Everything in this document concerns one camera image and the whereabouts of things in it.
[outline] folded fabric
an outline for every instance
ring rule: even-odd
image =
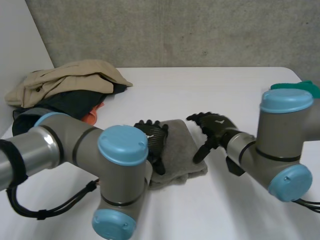
[[[26,79],[5,96],[8,105],[33,107],[53,95],[88,90],[111,94],[113,84],[132,86],[110,63],[102,60],[75,61],[49,70],[30,73]]]
[[[301,89],[311,93],[314,99],[320,99],[320,88],[312,81],[302,81],[299,83],[277,83],[273,84],[270,89]]]
[[[168,137],[162,152],[165,174],[153,172],[150,189],[159,189],[172,184],[184,184],[189,178],[205,175],[208,172],[204,161],[193,163],[198,148],[184,121],[168,120],[160,125],[168,125]]]
[[[43,99],[32,108],[19,107],[13,111],[12,134],[26,133],[48,111],[65,113],[81,120],[94,106],[100,105],[107,95],[122,93],[126,88],[126,85],[113,83],[113,93],[110,94],[87,90],[62,92]]]
[[[92,108],[92,110],[87,114],[87,115],[85,115],[82,119],[81,119],[81,121],[82,122],[85,122],[85,123],[87,123],[87,124],[90,124],[90,125],[95,125],[96,124],[96,122],[97,122],[97,119],[98,119],[98,114],[97,114],[97,110],[99,109],[99,108],[101,108],[101,107],[103,107],[105,104],[102,102],[102,103],[100,103],[99,105],[97,105],[97,106],[94,106],[93,108]]]

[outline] light blue joint cap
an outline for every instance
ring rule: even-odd
[[[270,114],[298,112],[314,103],[312,94],[306,90],[280,88],[266,91],[262,95],[260,109]]]
[[[297,164],[279,172],[270,182],[268,191],[282,202],[300,199],[311,187],[312,174],[309,169]]]
[[[142,164],[148,156],[148,139],[143,131],[127,125],[111,126],[98,138],[100,153],[121,166]]]
[[[104,239],[128,240],[134,234],[136,221],[119,211],[99,209],[93,215],[92,227]]]
[[[39,126],[45,119],[47,119],[48,117],[51,117],[53,115],[58,115],[58,114],[62,114],[62,115],[66,115],[66,116],[69,116],[68,114],[65,114],[65,113],[62,113],[62,112],[57,112],[57,111],[54,111],[54,112],[49,112],[49,113],[46,113],[45,115],[41,116],[34,124],[34,127],[37,127]]]

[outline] pile of clothes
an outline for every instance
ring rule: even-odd
[[[13,136],[26,133],[44,114],[61,112],[94,125],[107,95],[124,92],[128,82],[110,63],[82,60],[30,73],[5,96],[13,111]]]

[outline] green cloth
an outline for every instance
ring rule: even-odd
[[[314,99],[320,99],[320,89],[312,81],[302,81],[299,83],[277,83],[270,89],[301,89],[312,94]]]

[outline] white logo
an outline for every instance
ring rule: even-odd
[[[215,120],[215,122],[219,124],[224,124],[225,120],[222,120],[222,121]]]

